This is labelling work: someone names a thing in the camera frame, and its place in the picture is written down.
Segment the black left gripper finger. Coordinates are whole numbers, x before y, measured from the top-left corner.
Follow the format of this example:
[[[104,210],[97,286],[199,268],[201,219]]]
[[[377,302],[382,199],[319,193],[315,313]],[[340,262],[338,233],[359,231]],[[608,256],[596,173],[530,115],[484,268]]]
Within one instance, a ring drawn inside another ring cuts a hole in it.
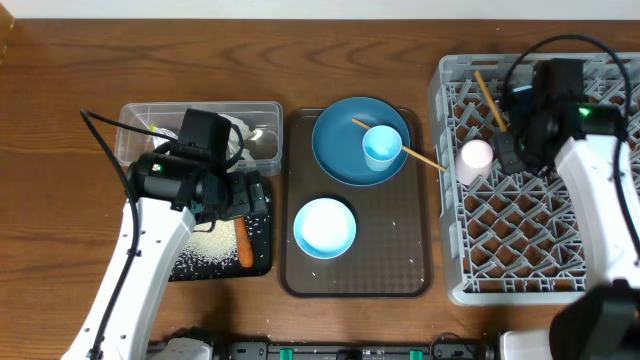
[[[232,202],[229,208],[229,217],[236,219],[247,216],[250,213],[250,202],[245,174],[243,172],[230,173],[230,186]]]
[[[250,202],[249,215],[264,214],[268,210],[263,186],[263,177],[258,170],[247,173],[248,197]]]

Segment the pink plastic cup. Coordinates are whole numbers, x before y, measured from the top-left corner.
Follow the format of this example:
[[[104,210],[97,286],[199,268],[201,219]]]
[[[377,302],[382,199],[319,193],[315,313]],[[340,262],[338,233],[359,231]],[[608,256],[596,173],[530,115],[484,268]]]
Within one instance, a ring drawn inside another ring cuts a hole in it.
[[[484,140],[474,139],[466,142],[455,157],[456,179],[468,186],[477,178],[486,179],[493,163],[493,149]]]

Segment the pile of white rice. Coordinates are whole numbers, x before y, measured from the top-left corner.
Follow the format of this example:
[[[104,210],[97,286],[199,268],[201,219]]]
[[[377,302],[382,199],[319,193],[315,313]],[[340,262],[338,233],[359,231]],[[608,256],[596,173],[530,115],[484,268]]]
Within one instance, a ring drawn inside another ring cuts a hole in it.
[[[216,227],[212,232],[195,232],[183,248],[191,260],[203,264],[226,264],[238,259],[233,228]]]

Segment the orange carrot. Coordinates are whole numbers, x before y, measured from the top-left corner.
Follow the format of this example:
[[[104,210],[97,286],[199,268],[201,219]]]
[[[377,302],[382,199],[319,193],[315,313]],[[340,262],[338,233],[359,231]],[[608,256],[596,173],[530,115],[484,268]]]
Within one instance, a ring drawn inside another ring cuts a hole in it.
[[[244,217],[234,220],[234,230],[239,263],[243,268],[251,268],[254,264],[254,254]]]

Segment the light blue bowl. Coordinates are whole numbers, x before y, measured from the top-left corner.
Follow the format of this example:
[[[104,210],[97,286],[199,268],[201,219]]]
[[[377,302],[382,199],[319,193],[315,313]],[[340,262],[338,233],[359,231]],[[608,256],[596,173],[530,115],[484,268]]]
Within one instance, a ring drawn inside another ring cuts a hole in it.
[[[293,222],[299,248],[315,259],[329,260],[344,254],[357,234],[352,211],[333,198],[317,198],[303,205]]]

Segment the wooden chopstick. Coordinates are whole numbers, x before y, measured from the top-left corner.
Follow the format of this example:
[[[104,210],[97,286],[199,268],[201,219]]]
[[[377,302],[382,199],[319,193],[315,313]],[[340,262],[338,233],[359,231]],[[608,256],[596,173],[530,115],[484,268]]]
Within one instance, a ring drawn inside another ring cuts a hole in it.
[[[496,103],[495,103],[493,97],[491,96],[491,94],[489,92],[489,89],[488,89],[488,87],[486,85],[486,82],[484,81],[484,78],[483,78],[482,74],[478,70],[476,70],[474,72],[474,77],[476,79],[476,82],[477,82],[478,86],[481,89],[482,94],[484,95],[484,97],[486,98],[486,100],[488,102],[488,106],[489,106],[491,112],[494,115],[494,118],[495,118],[495,120],[497,122],[499,130],[501,132],[506,132],[507,131],[507,126],[506,126],[505,122],[502,119],[501,112],[499,111],[499,109],[496,106]]]

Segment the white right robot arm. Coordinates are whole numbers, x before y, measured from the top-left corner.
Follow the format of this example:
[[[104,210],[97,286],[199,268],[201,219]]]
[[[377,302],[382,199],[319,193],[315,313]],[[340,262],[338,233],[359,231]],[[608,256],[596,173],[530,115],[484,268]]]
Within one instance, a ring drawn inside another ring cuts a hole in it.
[[[506,89],[501,106],[526,169],[555,170],[569,192],[587,290],[548,327],[502,334],[500,358],[638,358],[639,196],[623,113],[574,86]]]

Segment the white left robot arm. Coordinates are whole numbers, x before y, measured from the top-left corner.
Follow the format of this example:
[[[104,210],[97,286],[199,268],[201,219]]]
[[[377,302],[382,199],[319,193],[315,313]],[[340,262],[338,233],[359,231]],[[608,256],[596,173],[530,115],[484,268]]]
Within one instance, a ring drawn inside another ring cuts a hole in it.
[[[267,210],[259,172],[217,172],[209,162],[147,152],[122,178],[129,207],[67,359],[146,357],[168,279],[197,224],[233,222],[241,266],[254,263],[245,219]]]

